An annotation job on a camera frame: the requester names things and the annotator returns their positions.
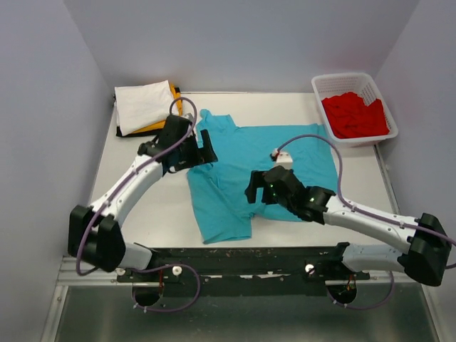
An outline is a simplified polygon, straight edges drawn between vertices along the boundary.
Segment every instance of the cable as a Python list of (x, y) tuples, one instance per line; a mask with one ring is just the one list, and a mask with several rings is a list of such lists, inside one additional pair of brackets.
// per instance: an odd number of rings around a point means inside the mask
[[(386, 222), (388, 224), (394, 224), (396, 226), (399, 226), (399, 227), (407, 227), (407, 228), (411, 228), (411, 229), (415, 229), (415, 230), (419, 230), (421, 232), (426, 232), (428, 234), (431, 234), (435, 237), (439, 237), (443, 240), (445, 240), (446, 242), (449, 242), (451, 243), (453, 246), (456, 246), (456, 240), (450, 238), (450, 237), (447, 237), (446, 235), (444, 234), (441, 234), (441, 233), (438, 233), (438, 232), (434, 232), (433, 230), (431, 229), (428, 229), (428, 228), (424, 228), (424, 227), (420, 227), (420, 226), (414, 226), (412, 224), (407, 224), (407, 223), (402, 223), (400, 221), (397, 221), (397, 220), (394, 220), (394, 219), (388, 219), (387, 217), (383, 217), (381, 215), (377, 215), (377, 214), (374, 214), (372, 212), (368, 212), (366, 210), (363, 210), (363, 209), (359, 209), (358, 207), (354, 207), (353, 205), (351, 205), (350, 203), (348, 203), (348, 201), (343, 198), (343, 195), (342, 195), (342, 189), (341, 189), (341, 185), (342, 185), (342, 172), (343, 172), (343, 163), (342, 163), (342, 155), (341, 155), (341, 152), (338, 150), (338, 148), (328, 139), (320, 136), (320, 135), (317, 135), (317, 134), (302, 134), (302, 135), (297, 135), (296, 137), (290, 139), (290, 140), (287, 140), (286, 142), (284, 142), (282, 145), (280, 145), (278, 148), (277, 148), (277, 152), (280, 152), (282, 148), (284, 148), (285, 146), (287, 146), (289, 143), (292, 143), (293, 141), (295, 140), (298, 140), (298, 139), (301, 139), (301, 138), (317, 138), (319, 140), (322, 140), (324, 141), (325, 143), (329, 144), (334, 152), (336, 152), (337, 154), (337, 158), (338, 158), (338, 162), (339, 162), (339, 174), (338, 174), (338, 177), (337, 177), (337, 197), (340, 199), (340, 201), (345, 205), (347, 206), (350, 210), (353, 210), (354, 212), (359, 212), (360, 214), (363, 214), (367, 217), (371, 217), (373, 219), (378, 219), (379, 221), (383, 221), (383, 222)], [(451, 264), (451, 265), (448, 265), (446, 266), (445, 268), (446, 269), (453, 269), (456, 267), (456, 263), (454, 264)], [(368, 309), (375, 309), (375, 308), (378, 308), (379, 306), (385, 304), (390, 298), (391, 296), (393, 295), (393, 292), (394, 292), (394, 287), (395, 287), (395, 282), (394, 282), (394, 276), (392, 273), (390, 273), (390, 276), (391, 276), (391, 288), (390, 288), (390, 292), (388, 293), (388, 295), (385, 297), (385, 299), (383, 299), (381, 302), (377, 303), (377, 304), (374, 304), (374, 305), (371, 305), (371, 306), (367, 306), (365, 308), (353, 308), (354, 310), (368, 310)], [(350, 306), (346, 306), (344, 304), (341, 304), (341, 303), (338, 303), (340, 304), (341, 306), (343, 307), (346, 307), (348, 309), (351, 309), (352, 307)]]
[(199, 294), (201, 292), (200, 276), (198, 275), (196, 270), (193, 267), (189, 266), (189, 265), (186, 265), (186, 264), (169, 264), (169, 265), (156, 267), (154, 269), (135, 269), (135, 272), (143, 273), (143, 274), (144, 273), (152, 273), (152, 272), (156, 272), (156, 271), (161, 271), (163, 269), (170, 269), (171, 267), (174, 267), (174, 266), (180, 266), (180, 267), (186, 268), (186, 269), (190, 270), (194, 274), (194, 276), (196, 278), (196, 281), (197, 281), (197, 290), (196, 290), (195, 295), (193, 296), (192, 300), (189, 301), (188, 303), (178, 307), (178, 308), (175, 308), (175, 309), (157, 309), (157, 308), (151, 308), (149, 306), (141, 306), (141, 305), (139, 305), (138, 302), (136, 301), (135, 292), (132, 292), (132, 300), (135, 302), (135, 305), (133, 306), (134, 309), (140, 308), (140, 309), (144, 310), (144, 312), (150, 311), (150, 312), (171, 313), (171, 312), (178, 312), (178, 311), (185, 310), (186, 308), (190, 307), (191, 305), (193, 305), (197, 301), (198, 296), (199, 296)]
[(100, 209), (98, 209), (96, 211), (96, 213), (93, 215), (92, 219), (89, 221), (87, 227), (85, 228), (85, 231), (84, 231), (84, 234), (81, 238), (81, 242), (79, 244), (79, 248), (78, 248), (78, 252), (76, 254), (76, 273), (80, 276), (86, 276), (94, 271), (96, 271), (98, 268), (97, 267), (94, 267), (92, 269), (89, 269), (88, 271), (85, 271), (85, 272), (82, 272), (81, 271), (81, 260), (82, 260), (82, 256), (83, 256), (83, 248), (84, 246), (86, 245), (86, 242), (87, 242), (87, 238), (88, 238), (88, 235), (90, 234), (90, 231), (92, 230), (92, 227), (93, 225), (95, 224), (97, 218), (99, 218), (99, 216), (101, 215), (101, 213), (103, 212), (103, 210), (110, 204), (110, 202), (113, 200), (113, 198), (122, 190), (122, 188), (134, 177), (136, 176), (136, 174), (138, 174), (144, 167), (148, 166), (149, 164), (151, 164), (152, 162), (156, 161), (156, 159), (158, 159), (159, 157), (167, 154), (169, 151), (171, 150), (174, 150), (177, 146), (179, 146), (185, 139), (187, 139), (187, 137), (192, 134), (193, 132), (193, 129), (195, 128), (195, 125), (197, 123), (197, 116), (198, 116), (198, 111), (197, 111), (197, 107), (196, 105), (193, 103), (193, 101), (191, 101), (189, 98), (185, 98), (185, 97), (179, 97), (179, 98), (175, 98), (172, 102), (171, 102), (171, 105), (170, 105), (170, 115), (172, 115), (172, 107), (173, 105), (179, 101), (179, 100), (185, 100), (187, 101), (193, 108), (193, 113), (194, 113), (194, 117), (193, 117), (193, 121), (192, 121), (192, 124), (190, 125), (189, 127), (189, 130), (187, 131), (187, 133), (182, 137), (180, 138), (175, 144), (169, 146), (166, 150), (163, 150), (162, 152), (156, 154), (155, 156), (151, 157), (149, 160), (145, 161), (143, 164), (141, 164), (140, 166), (138, 166), (138, 168), (136, 169), (136, 172), (135, 171), (132, 171), (114, 190), (113, 192), (111, 193), (111, 195), (106, 199), (106, 201), (100, 206)]
[(379, 308), (380, 306), (382, 306), (383, 304), (386, 304), (391, 299), (391, 297), (393, 297), (394, 289), (395, 289), (394, 276), (393, 276), (392, 272), (388, 272), (388, 273), (389, 273), (390, 278), (391, 278), (390, 291), (388, 292), (388, 294), (386, 295), (386, 297), (382, 301), (379, 301), (378, 303), (370, 305), (370, 306), (353, 306), (353, 305), (349, 305), (349, 304), (342, 304), (342, 303), (339, 303), (337, 300), (334, 299), (333, 295), (331, 294), (331, 292), (329, 292), (328, 289), (326, 289), (326, 293), (328, 294), (328, 297), (333, 302), (333, 304), (337, 305), (337, 306), (340, 306), (341, 308), (350, 309), (350, 310), (359, 310), (359, 311), (376, 309), (376, 308)]

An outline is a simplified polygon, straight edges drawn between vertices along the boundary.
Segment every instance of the black joint housing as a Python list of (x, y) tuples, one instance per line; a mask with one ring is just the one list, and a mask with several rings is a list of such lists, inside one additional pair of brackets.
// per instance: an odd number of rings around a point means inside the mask
[[(188, 134), (191, 124), (192, 122), (186, 118), (169, 115), (165, 121), (165, 126), (156, 139), (140, 145), (138, 155), (154, 157), (158, 153), (165, 151)], [(218, 161), (212, 149), (212, 143), (207, 130), (201, 131), (201, 138), (201, 148), (198, 148), (195, 134), (191, 133), (175, 149), (157, 158), (157, 161), (163, 164), (163, 170), (166, 172), (171, 167), (174, 167), (176, 171), (179, 171), (208, 162)]]
[(247, 201), (255, 203), (257, 189), (263, 188), (262, 202), (280, 204), (303, 221), (324, 224), (323, 213), (329, 199), (336, 195), (332, 190), (322, 187), (305, 187), (293, 170), (276, 166), (269, 171), (252, 171), (250, 183), (245, 190)]
[[(76, 206), (70, 213), (68, 253), (76, 257), (84, 231), (94, 213), (91, 208)], [(95, 222), (98, 231), (90, 231), (83, 247), (82, 260), (106, 272), (112, 272), (125, 255), (125, 242), (120, 227), (113, 216), (102, 217)]]
[[(446, 236), (437, 217), (423, 214), (418, 226), (428, 228)], [(413, 280), (428, 285), (439, 286), (451, 252), (451, 244), (426, 232), (415, 231), (408, 254), (398, 257), (405, 273)]]

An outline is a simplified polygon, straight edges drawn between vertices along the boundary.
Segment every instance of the blue t-shirt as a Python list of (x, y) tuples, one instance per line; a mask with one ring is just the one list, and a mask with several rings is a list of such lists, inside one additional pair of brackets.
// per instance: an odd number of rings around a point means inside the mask
[[(269, 170), (269, 157), (288, 139), (300, 134), (326, 137), (322, 125), (285, 125), (237, 127), (230, 115), (213, 116), (201, 110), (197, 132), (209, 131), (212, 147), (219, 161), (193, 167), (187, 173), (192, 205), (199, 230), (206, 244), (252, 237), (250, 219), (300, 221), (278, 204), (249, 204), (244, 194), (253, 170)], [(293, 170), (305, 185), (318, 185), (336, 191), (337, 173), (329, 145), (314, 138), (294, 141), (284, 148), (291, 154)]]

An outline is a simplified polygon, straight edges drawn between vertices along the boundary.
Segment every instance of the white enclosure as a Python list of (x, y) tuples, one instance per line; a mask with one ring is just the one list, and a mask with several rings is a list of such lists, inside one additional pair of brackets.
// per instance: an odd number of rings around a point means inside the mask
[[(169, 78), (183, 91), (311, 92), (317, 75), (369, 73), (400, 132), (380, 148), (401, 211), (433, 213), (456, 237), (454, 0), (23, 0), (0, 9), (2, 341), (41, 337), (68, 214), (93, 189), (114, 86)], [(455, 285), (449, 271), (436, 290), (454, 336)]]

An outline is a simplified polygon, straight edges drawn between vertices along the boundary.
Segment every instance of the screw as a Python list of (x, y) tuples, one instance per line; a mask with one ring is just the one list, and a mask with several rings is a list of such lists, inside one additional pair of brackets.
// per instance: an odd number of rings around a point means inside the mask
[(306, 273), (309, 274), (309, 275), (312, 275), (315, 273), (315, 266), (312, 265), (312, 264), (307, 264), (305, 267), (304, 267), (304, 270), (306, 270)]

